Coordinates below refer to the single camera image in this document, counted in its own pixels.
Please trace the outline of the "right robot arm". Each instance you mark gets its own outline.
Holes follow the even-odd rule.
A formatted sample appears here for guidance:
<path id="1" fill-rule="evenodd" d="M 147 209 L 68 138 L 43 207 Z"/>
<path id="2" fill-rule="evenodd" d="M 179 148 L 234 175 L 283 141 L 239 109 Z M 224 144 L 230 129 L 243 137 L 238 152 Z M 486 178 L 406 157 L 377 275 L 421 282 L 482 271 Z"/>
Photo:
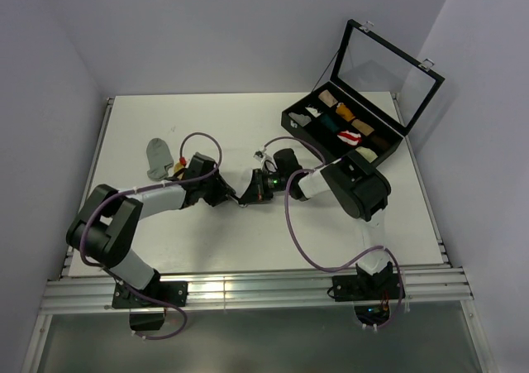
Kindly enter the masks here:
<path id="1" fill-rule="evenodd" d="M 378 297 L 387 285 L 382 273 L 393 267 L 389 253 L 374 242 L 375 234 L 384 229 L 391 194 L 386 178 L 356 151 L 315 170 L 303 169 L 291 148 L 271 158 L 259 151 L 256 157 L 262 165 L 243 180 L 245 190 L 236 195 L 239 205 L 268 203 L 281 192 L 300 202 L 332 194 L 349 217 L 360 221 L 363 250 L 352 263 L 362 274 L 357 280 L 359 292 L 369 299 Z"/>

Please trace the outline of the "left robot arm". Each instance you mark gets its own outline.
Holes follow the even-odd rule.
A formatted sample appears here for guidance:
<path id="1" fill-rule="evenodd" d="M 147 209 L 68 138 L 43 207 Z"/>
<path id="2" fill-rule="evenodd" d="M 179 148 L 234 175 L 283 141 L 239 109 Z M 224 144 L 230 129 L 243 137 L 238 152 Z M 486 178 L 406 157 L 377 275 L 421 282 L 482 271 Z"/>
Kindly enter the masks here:
<path id="1" fill-rule="evenodd" d="M 215 207 L 234 195 L 216 161 L 197 153 L 182 179 L 126 191 L 97 186 L 70 224 L 66 242 L 130 285 L 131 297 L 140 305 L 151 306 L 161 296 L 160 274 L 132 250 L 139 221 L 189 208 L 201 199 Z"/>

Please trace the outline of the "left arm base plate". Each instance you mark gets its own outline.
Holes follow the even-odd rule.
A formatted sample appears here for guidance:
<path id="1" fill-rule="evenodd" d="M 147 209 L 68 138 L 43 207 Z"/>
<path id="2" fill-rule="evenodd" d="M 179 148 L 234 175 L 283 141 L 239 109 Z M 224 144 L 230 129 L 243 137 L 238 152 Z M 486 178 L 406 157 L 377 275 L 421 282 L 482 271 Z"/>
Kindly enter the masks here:
<path id="1" fill-rule="evenodd" d="M 135 289 L 129 284 L 117 283 L 112 297 L 112 308 L 184 307 L 187 296 L 186 281 L 162 281 L 144 290 Z"/>

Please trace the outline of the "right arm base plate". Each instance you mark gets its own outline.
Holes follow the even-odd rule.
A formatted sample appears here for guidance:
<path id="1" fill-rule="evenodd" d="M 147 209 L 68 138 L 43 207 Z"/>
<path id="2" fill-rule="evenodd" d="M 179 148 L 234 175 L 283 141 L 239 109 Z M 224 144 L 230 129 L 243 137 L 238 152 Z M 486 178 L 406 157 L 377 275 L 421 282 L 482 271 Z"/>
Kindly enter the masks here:
<path id="1" fill-rule="evenodd" d="M 406 296 L 397 274 L 335 275 L 331 281 L 331 292 L 338 302 L 398 300 Z"/>

